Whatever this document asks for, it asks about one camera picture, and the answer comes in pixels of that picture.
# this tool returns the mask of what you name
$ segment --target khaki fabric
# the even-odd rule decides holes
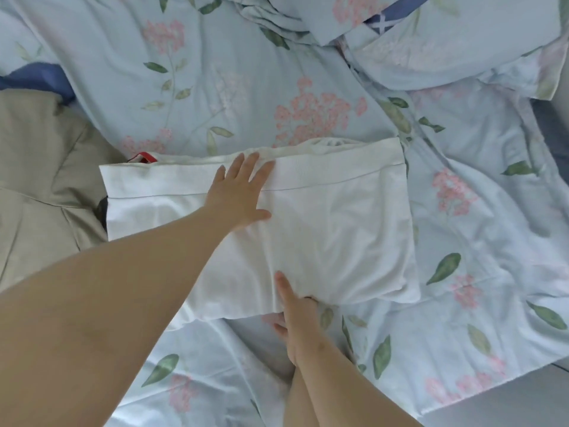
[[[56,94],[0,92],[0,291],[106,241],[98,166],[124,161]]]

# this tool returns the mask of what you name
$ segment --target bed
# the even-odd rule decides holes
[[[61,64],[128,157],[400,137],[421,300],[320,314],[412,415],[569,355],[569,187],[529,100],[557,88],[565,0],[327,0],[326,21],[303,0],[3,1],[3,73]],[[165,332],[108,426],[280,425],[274,320]]]

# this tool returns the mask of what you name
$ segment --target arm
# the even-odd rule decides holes
[[[324,335],[316,302],[297,298],[282,273],[275,277],[286,328],[274,327],[302,373],[320,427],[420,426],[363,377]]]
[[[222,166],[205,205],[67,258],[0,296],[0,413],[12,427],[100,427],[232,230],[257,209],[273,163]]]

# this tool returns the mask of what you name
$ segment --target finger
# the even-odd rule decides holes
[[[294,294],[293,288],[290,286],[290,283],[288,283],[288,279],[285,275],[282,272],[277,271],[275,273],[275,280],[276,290],[281,296],[284,305],[294,301],[296,299],[296,295]]]
[[[213,178],[214,183],[218,183],[219,181],[223,181],[225,179],[225,166],[219,166],[219,169],[215,173],[215,177]]]
[[[241,165],[243,165],[244,160],[245,160],[245,154],[243,154],[243,153],[241,153],[237,157],[235,157],[235,160],[233,161],[233,163],[229,167],[229,170],[227,171],[225,178],[235,178],[237,176],[237,174],[239,173],[239,169],[241,169]]]
[[[267,162],[260,169],[257,171],[255,176],[251,180],[251,186],[253,186],[256,190],[261,190],[265,183],[267,182],[268,176],[271,175],[275,167],[275,161],[272,160],[271,162]]]
[[[273,215],[271,214],[270,211],[266,210],[266,209],[258,209],[255,211],[255,216],[254,216],[254,222],[260,222],[262,220],[268,220],[272,217]]]
[[[243,165],[241,165],[241,169],[239,169],[239,175],[237,176],[241,180],[249,181],[251,178],[251,174],[253,169],[255,168],[255,163],[259,160],[259,153],[253,152],[247,156]]]
[[[287,343],[288,341],[288,330],[283,327],[282,325],[279,325],[278,323],[274,323],[273,324],[273,330],[275,330],[276,335],[279,336],[279,338]]]

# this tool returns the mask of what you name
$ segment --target folded white clothing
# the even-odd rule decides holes
[[[370,144],[325,138],[247,153],[252,151],[260,153],[258,166],[276,159],[258,204],[273,217],[225,237],[170,329],[195,319],[282,311],[273,284],[277,270],[299,296],[331,305],[418,300],[398,138]],[[156,228],[202,207],[217,168],[235,157],[152,153],[154,163],[101,166],[109,195],[109,239]]]

